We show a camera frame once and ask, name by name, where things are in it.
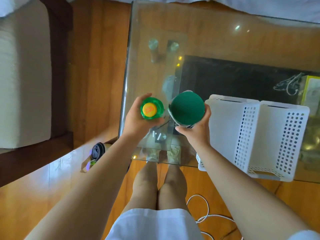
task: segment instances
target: yellow bottle cap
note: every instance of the yellow bottle cap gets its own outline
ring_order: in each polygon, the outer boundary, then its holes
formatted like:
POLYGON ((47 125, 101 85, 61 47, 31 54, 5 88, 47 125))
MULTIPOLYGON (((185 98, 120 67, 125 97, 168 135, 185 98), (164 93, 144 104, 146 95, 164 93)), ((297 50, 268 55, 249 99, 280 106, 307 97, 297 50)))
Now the yellow bottle cap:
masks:
POLYGON ((154 103, 146 103, 142 107, 142 112, 146 117, 152 117, 157 113, 157 107, 154 103))

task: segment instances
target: plastic bottle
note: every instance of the plastic bottle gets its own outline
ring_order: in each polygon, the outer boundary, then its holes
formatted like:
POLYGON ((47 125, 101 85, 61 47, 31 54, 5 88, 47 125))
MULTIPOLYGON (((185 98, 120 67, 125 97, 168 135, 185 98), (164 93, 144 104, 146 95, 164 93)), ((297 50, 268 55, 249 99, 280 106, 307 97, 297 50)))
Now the plastic bottle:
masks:
POLYGON ((141 115, 146 120, 160 118, 163 115, 163 103, 155 98, 148 97, 141 104, 141 115))

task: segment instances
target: forearm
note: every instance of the forearm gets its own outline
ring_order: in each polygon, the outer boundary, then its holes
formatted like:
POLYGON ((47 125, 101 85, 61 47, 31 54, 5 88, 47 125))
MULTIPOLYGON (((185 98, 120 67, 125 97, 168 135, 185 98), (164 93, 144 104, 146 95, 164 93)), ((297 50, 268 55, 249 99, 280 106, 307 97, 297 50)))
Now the forearm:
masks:
POLYGON ((121 136, 26 239, 100 239, 137 144, 121 136))
POLYGON ((286 240, 308 225, 284 202, 209 145, 196 151, 244 239, 286 240))

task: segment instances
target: green container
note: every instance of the green container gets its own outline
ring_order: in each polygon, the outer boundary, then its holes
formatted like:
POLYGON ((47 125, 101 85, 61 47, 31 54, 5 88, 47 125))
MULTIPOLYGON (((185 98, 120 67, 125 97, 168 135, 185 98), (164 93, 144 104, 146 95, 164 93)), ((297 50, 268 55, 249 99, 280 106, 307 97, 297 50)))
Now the green container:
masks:
POLYGON ((142 117, 146 120, 160 118, 164 112, 163 103, 155 97, 146 98, 142 102, 140 110, 142 117))
POLYGON ((172 118, 182 126, 190 126, 199 122, 205 113, 205 103, 192 91, 185 91, 176 96, 169 110, 172 118))

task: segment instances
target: glass table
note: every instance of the glass table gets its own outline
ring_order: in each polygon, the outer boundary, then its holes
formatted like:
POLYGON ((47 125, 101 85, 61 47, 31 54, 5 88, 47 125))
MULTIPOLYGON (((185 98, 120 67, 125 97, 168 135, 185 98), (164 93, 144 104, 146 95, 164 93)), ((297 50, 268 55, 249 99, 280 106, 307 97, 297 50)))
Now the glass table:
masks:
MULTIPOLYGON (((119 136, 133 101, 147 92, 160 99, 165 110, 185 90, 204 101, 220 94, 306 103, 303 77, 320 76, 319 40, 320 24, 249 15, 214 2, 199 8, 134 1, 119 136)), ((313 93, 315 109, 308 120, 295 179, 320 182, 320 85, 315 85, 313 93)), ((174 130, 167 112, 164 117, 166 123, 146 135, 132 158, 154 156, 170 163, 168 155, 179 148, 180 164, 198 167, 196 152, 186 137, 174 130)))

